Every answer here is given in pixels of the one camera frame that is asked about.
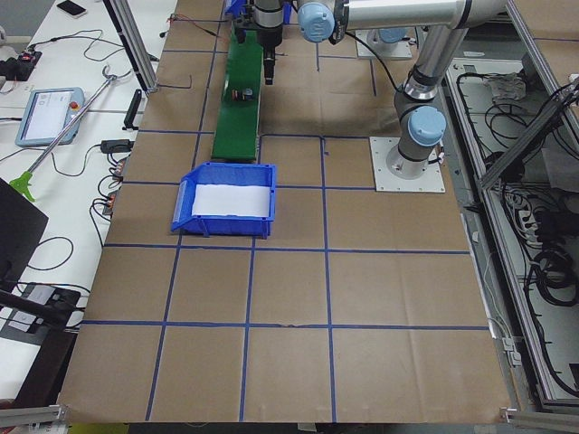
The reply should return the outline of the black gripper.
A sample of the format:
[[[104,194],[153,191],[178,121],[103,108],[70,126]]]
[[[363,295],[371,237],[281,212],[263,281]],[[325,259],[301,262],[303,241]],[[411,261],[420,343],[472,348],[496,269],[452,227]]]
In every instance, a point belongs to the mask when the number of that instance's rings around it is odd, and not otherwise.
[[[275,48],[282,41],[283,2],[281,0],[254,0],[253,20],[258,27],[258,43],[264,48],[264,82],[266,85],[272,85],[276,62]]]

